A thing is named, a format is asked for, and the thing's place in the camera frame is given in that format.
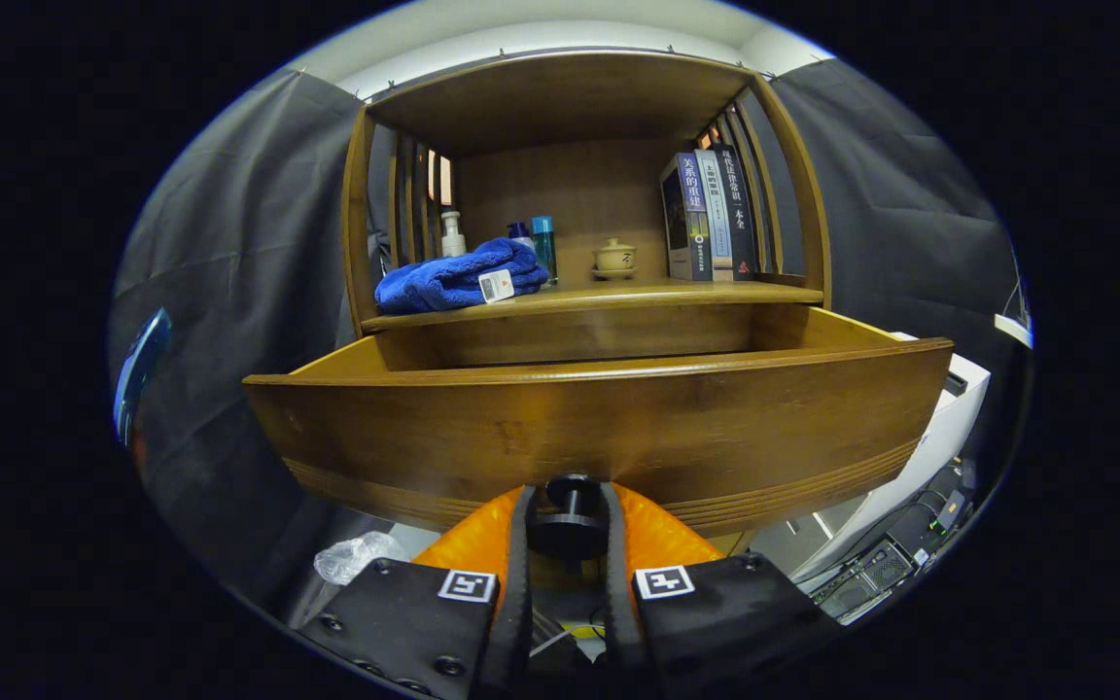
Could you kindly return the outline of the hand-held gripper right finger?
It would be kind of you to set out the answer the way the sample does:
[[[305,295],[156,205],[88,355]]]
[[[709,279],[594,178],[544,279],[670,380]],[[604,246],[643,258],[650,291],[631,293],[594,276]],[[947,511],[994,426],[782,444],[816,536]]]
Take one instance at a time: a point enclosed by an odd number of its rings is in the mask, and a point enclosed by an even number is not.
[[[766,696],[769,676],[843,632],[763,554],[721,556],[619,484],[601,496],[614,696]]]

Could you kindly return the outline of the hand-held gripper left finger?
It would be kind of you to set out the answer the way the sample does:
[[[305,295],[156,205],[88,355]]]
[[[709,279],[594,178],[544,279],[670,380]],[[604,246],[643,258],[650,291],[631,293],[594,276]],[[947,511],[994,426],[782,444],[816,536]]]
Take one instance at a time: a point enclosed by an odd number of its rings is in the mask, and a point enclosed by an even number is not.
[[[299,629],[405,697],[510,699],[532,641],[529,484],[480,505],[414,562],[379,557]]]

